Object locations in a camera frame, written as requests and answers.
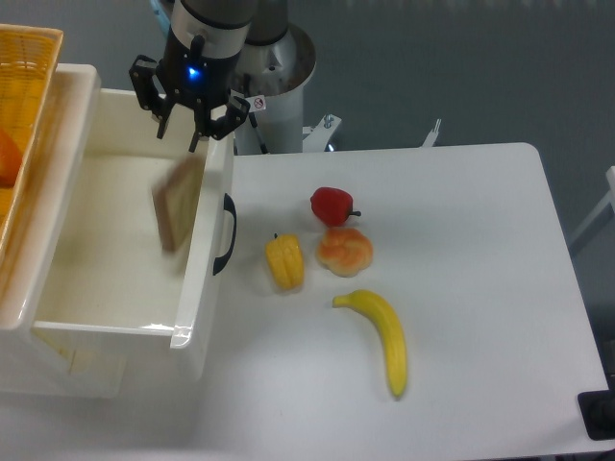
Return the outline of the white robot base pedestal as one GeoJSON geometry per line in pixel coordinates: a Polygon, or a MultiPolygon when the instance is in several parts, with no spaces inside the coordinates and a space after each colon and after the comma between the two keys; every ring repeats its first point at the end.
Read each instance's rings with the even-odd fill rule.
{"type": "Polygon", "coordinates": [[[234,74],[234,91],[251,105],[234,131],[239,155],[298,153],[303,148],[304,89],[316,53],[307,33],[290,23],[277,42],[247,44],[234,74]]]}

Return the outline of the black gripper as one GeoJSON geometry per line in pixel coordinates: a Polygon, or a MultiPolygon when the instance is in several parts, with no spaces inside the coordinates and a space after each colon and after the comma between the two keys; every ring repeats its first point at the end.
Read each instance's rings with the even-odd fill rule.
{"type": "Polygon", "coordinates": [[[233,96],[230,80],[238,56],[214,59],[203,55],[206,39],[198,35],[183,45],[169,32],[163,57],[135,58],[129,75],[140,107],[158,121],[157,138],[163,139],[177,105],[193,112],[194,132],[188,151],[194,153],[203,137],[224,138],[248,117],[250,104],[233,96]]]}

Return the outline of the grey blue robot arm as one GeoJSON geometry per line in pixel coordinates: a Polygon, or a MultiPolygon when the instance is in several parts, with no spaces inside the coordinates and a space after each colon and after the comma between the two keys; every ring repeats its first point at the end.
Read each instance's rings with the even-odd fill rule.
{"type": "Polygon", "coordinates": [[[193,112],[194,132],[188,151],[203,138],[216,140],[233,132],[249,116],[249,83],[242,78],[232,91],[244,48],[268,48],[288,34],[285,1],[173,1],[163,56],[135,58],[129,75],[139,106],[159,123],[163,138],[173,108],[193,112]]]}

